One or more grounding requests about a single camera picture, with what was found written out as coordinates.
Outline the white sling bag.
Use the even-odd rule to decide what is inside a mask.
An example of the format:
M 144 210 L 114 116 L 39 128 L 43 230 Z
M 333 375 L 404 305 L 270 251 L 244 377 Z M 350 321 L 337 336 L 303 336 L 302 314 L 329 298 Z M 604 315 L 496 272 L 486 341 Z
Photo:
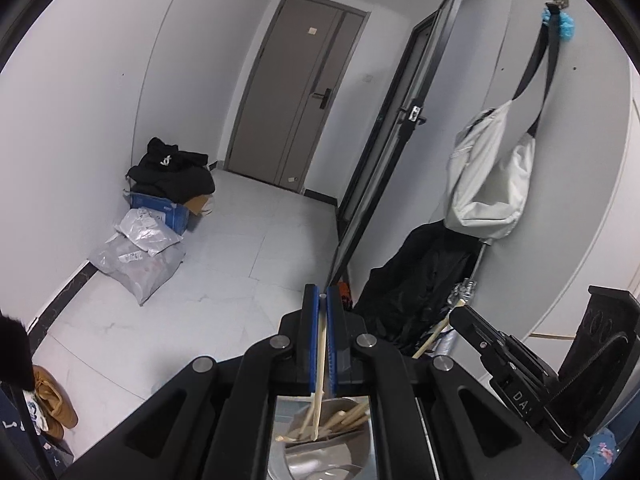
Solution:
M 532 180 L 540 118 L 519 138 L 508 141 L 508 116 L 542 64 L 547 67 L 541 99 L 548 98 L 559 61 L 562 24 L 561 8 L 548 2 L 534 50 L 512 98 L 483 110 L 458 133 L 447 167 L 447 229 L 491 243 L 508 236 L 520 221 Z

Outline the black hanging jacket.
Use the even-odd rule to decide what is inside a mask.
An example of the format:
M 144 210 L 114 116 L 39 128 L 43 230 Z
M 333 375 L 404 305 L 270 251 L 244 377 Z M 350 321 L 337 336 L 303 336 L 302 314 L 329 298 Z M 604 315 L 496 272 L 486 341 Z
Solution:
M 354 312 L 370 334 L 412 356 L 444 318 L 448 297 L 470 276 L 479 253 L 478 238 L 441 221 L 422 224 L 384 266 L 370 271 Z

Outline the wooden chopstick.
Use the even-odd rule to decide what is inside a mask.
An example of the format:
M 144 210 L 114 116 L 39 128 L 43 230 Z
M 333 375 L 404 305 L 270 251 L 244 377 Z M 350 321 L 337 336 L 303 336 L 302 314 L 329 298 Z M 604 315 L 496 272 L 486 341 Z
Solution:
M 316 391 L 311 414 L 311 439 L 317 441 L 320 434 L 320 417 L 324 393 L 324 376 L 326 376 L 326 345 L 328 344 L 328 322 L 326 322 L 326 294 L 319 295 L 319 319 L 317 341 Z
M 419 359 L 420 356 L 423 356 L 424 353 L 427 352 L 427 350 L 430 350 L 433 347 L 434 342 L 439 338 L 442 331 L 449 325 L 449 318 L 450 318 L 451 312 L 455 308 L 465 307 L 467 304 L 468 302 L 465 299 L 459 299 L 454 304 L 454 306 L 449 310 L 446 316 L 436 325 L 436 327 L 433 330 L 433 333 L 431 333 L 431 335 L 428 336 L 424 344 L 422 344 L 422 346 L 418 350 L 416 350 L 416 352 L 413 353 L 413 356 L 412 356 L 413 359 L 415 360 Z
M 357 403 L 348 411 L 338 411 L 319 429 L 319 437 L 341 434 L 362 426 L 369 419 L 369 403 Z
M 316 410 L 311 406 L 305 412 L 299 424 L 294 426 L 287 434 L 279 434 L 274 440 L 283 443 L 299 443 L 310 440 L 316 434 L 314 424 L 312 423 L 315 414 Z

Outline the white utensil holder cup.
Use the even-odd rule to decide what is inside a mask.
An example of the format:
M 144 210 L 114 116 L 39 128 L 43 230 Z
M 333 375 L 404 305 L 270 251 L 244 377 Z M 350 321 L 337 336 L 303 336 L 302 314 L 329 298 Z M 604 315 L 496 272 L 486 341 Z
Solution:
M 357 403 L 368 402 L 365 396 L 326 399 L 322 402 L 320 428 L 338 411 L 348 411 Z M 280 396 L 272 427 L 267 477 L 269 479 L 375 479 L 371 413 L 359 428 L 341 434 L 299 443 L 274 440 L 299 424 L 312 406 L 309 398 Z

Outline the black clothes pile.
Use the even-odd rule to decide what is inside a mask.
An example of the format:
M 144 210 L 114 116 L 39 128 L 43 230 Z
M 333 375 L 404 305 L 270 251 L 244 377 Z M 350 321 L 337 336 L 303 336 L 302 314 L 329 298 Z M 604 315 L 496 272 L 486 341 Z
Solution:
M 177 144 L 167 144 L 152 138 L 137 165 L 126 177 L 131 191 L 185 204 L 201 195 L 212 195 L 215 182 L 209 169 L 208 156 L 180 150 Z

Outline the grey plastic parcel bags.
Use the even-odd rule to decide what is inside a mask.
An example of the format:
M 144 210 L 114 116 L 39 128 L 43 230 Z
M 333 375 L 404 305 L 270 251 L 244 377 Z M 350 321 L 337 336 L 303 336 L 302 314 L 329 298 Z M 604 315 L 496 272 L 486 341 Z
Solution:
M 142 306 L 183 262 L 183 237 L 166 226 L 159 211 L 148 208 L 131 208 L 115 230 L 111 240 L 90 254 L 89 262 Z

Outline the black framed glass door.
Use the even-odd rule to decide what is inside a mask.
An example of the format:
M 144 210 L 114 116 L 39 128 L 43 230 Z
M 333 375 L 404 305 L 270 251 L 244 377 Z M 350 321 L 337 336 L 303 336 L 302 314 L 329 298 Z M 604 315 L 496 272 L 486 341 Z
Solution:
M 364 231 L 390 182 L 402 151 L 423 125 L 424 102 L 442 62 L 463 0 L 442 0 L 416 24 L 402 52 L 390 88 L 337 209 L 338 243 L 326 284 L 347 272 Z

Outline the grey entrance door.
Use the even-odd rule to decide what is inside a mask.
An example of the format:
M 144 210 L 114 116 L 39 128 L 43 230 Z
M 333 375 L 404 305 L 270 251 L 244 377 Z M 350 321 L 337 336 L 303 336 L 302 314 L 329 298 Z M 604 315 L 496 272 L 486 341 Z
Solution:
M 236 115 L 226 169 L 299 192 L 367 14 L 281 0 Z

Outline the blue cardboard box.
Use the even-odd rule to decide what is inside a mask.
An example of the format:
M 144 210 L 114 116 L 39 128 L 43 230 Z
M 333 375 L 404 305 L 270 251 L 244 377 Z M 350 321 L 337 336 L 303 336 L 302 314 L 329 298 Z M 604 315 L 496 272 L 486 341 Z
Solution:
M 132 208 L 149 209 L 177 234 L 182 235 L 188 227 L 190 211 L 185 206 L 167 198 L 142 193 L 127 192 L 126 196 Z

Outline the brown shoes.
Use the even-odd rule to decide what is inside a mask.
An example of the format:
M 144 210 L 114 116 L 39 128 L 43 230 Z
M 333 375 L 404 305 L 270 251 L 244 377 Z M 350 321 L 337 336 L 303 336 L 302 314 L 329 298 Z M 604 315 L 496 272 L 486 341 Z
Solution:
M 32 367 L 35 377 L 35 397 L 43 410 L 48 430 L 47 434 L 56 440 L 64 439 L 65 429 L 74 429 L 78 415 L 64 388 L 44 367 Z

